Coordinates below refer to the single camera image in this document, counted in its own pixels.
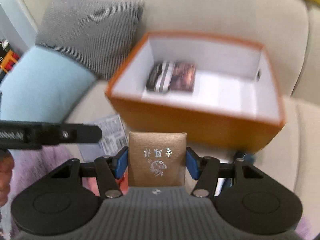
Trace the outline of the person's left hand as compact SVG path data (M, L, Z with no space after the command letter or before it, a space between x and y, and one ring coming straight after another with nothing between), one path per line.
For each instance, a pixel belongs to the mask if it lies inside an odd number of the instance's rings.
M14 169L14 159L9 151L4 152L1 156L1 170L0 170L0 207L3 207L8 201L10 193L10 181L12 178L12 171Z

